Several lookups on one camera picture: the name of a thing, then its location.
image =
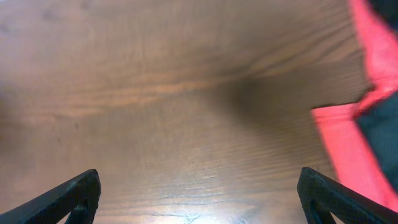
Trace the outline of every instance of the dark cloth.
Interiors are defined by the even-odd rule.
[[[398,31],[398,0],[369,0],[373,10]]]
[[[356,120],[381,170],[398,192],[398,92],[377,103]]]

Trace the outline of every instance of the wood grain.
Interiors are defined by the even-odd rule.
[[[0,213],[94,168],[95,223],[305,223],[360,56],[342,0],[0,2]]]

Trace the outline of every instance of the pink fabric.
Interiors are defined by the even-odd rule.
[[[358,103],[314,109],[312,115],[340,182],[398,212],[397,193],[354,122],[355,116],[398,90],[398,41],[367,0],[349,1],[365,54],[366,75],[375,89]]]

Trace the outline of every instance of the black object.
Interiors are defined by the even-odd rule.
[[[398,92],[376,103],[356,122],[381,170],[398,192]]]
[[[297,185],[308,223],[398,223],[398,213],[304,167]]]
[[[373,10],[393,29],[398,30],[398,0],[369,0]]]
[[[93,223],[101,195],[96,170],[88,170],[37,198],[0,215],[0,223]]]

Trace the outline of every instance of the red fabric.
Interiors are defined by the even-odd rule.
[[[354,117],[398,90],[398,41],[367,0],[349,0],[365,55],[366,76],[375,85],[358,103],[312,110],[340,182],[398,212],[398,196],[381,172]]]

